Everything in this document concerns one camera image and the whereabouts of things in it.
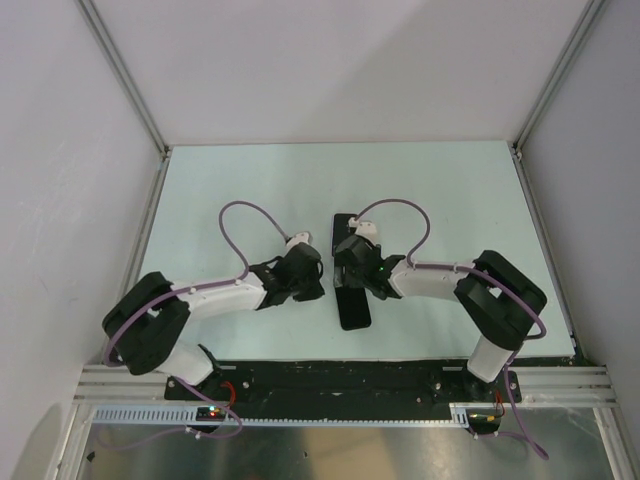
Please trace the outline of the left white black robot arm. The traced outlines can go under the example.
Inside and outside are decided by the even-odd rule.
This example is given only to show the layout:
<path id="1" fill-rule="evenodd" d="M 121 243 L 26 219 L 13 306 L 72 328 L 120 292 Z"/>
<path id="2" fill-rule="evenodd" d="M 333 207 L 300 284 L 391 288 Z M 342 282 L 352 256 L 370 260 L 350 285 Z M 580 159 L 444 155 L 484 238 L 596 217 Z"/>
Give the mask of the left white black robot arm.
<path id="1" fill-rule="evenodd" d="M 186 382 L 201 399 L 214 397 L 222 376 L 213 354 L 202 344 L 180 339 L 199 320 L 277 307 L 291 299 L 313 301 L 324 295 L 320 253 L 306 242 L 251 265 L 239 280 L 179 286 L 158 271 L 142 277 L 102 320 L 109 338 L 106 359 L 119 360 L 134 376 L 157 371 Z"/>

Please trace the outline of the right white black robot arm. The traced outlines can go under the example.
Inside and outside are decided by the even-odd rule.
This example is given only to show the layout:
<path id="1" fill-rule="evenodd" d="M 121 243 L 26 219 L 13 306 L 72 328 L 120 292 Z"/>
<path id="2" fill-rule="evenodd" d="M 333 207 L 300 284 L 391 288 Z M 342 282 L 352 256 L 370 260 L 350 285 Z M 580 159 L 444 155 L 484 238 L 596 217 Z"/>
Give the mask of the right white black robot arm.
<path id="1" fill-rule="evenodd" d="M 334 248 L 344 287 L 363 288 L 380 300 L 427 297 L 458 302 L 480 332 L 462 376 L 464 393 L 486 400 L 497 376 L 523 344 L 546 336 L 540 313 L 545 293 L 504 256 L 483 251 L 469 263 L 413 263 L 384 258 L 381 247 L 352 234 Z"/>

